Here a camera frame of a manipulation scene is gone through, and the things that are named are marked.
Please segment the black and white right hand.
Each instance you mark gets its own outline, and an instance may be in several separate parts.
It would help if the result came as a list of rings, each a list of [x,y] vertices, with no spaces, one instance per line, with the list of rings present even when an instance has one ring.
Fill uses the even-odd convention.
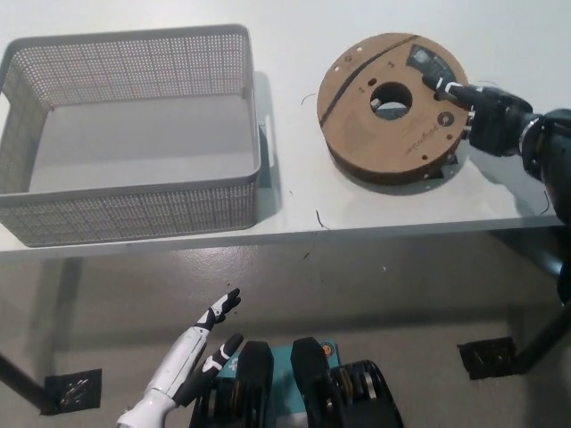
[[[526,138],[543,123],[530,103],[497,87],[463,85],[428,74],[422,82],[437,99],[468,111],[469,143],[492,156],[521,155]]]

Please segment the white and black left hand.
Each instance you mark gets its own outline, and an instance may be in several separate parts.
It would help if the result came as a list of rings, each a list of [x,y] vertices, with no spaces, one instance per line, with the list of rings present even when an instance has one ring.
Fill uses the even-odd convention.
[[[201,361],[208,336],[240,301],[238,288],[224,294],[177,338],[147,384],[143,397],[117,420],[118,427],[163,427],[171,411],[188,406],[206,392],[244,340],[242,334],[235,333]]]

